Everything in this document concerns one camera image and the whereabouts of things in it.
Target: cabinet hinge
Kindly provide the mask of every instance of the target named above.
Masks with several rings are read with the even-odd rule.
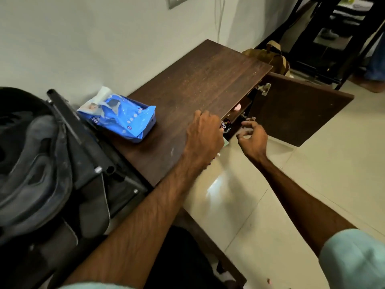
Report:
[[[270,83],[266,83],[265,85],[262,85],[262,86],[257,85],[256,89],[260,90],[263,96],[266,96],[271,86],[272,85]]]

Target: silver bolt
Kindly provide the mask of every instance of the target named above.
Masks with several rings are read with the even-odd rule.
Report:
[[[98,166],[97,168],[95,168],[95,172],[96,172],[97,174],[102,173],[102,171],[103,171],[103,169],[102,169],[100,166]]]

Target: hand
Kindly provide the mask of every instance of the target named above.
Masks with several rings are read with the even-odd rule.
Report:
[[[195,111],[194,120],[187,128],[184,155],[206,168],[224,145],[221,119],[208,111]]]
[[[238,144],[241,146],[243,153],[250,161],[260,164],[263,160],[267,159],[267,134],[263,127],[258,125],[255,121],[244,121],[242,122],[242,125],[253,128],[253,130],[243,130],[238,133]],[[246,139],[244,136],[248,135],[251,135],[251,137]]]

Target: tiled floor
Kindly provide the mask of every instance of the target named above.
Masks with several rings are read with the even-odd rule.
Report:
[[[385,94],[349,81],[341,91],[355,99],[299,148],[270,138],[268,157],[385,243]],[[243,272],[248,288],[328,288],[317,258],[236,138],[200,175],[185,208]]]

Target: wall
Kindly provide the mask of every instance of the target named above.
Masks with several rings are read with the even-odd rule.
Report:
[[[256,46],[296,0],[226,0],[219,42]],[[102,85],[129,94],[206,38],[219,0],[0,0],[0,85],[81,104]]]

